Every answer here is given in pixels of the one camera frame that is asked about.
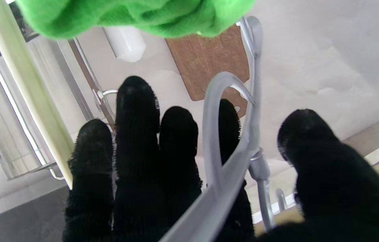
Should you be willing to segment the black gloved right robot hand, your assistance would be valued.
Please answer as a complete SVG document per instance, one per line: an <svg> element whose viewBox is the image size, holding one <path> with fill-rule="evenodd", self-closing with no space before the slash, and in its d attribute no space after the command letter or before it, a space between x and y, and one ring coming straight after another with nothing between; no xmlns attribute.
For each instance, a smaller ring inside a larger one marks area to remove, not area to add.
<svg viewBox="0 0 379 242"><path fill-rule="evenodd" d="M157 242L201 194L198 125L187 109L173 106L160 118L149 84L130 76L116 112L116 151L101 120L78 134L64 242ZM255 237L242 186L217 242L379 242L379 174L316 112L292 112L277 145L298 174L304 220Z"/></svg>

